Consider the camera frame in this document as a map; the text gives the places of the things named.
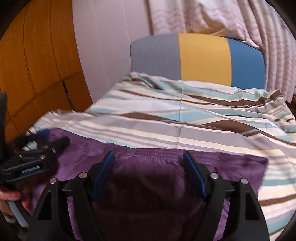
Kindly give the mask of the left hand red nails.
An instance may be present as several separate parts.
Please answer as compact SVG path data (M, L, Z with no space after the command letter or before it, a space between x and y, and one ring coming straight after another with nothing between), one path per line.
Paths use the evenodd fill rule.
M8 216L14 216L12 210L8 205L8 201L21 200L23 207L30 212L31 209L31 189L29 186L23 186L21 191L8 190L1 187L0 199L1 199L1 212Z

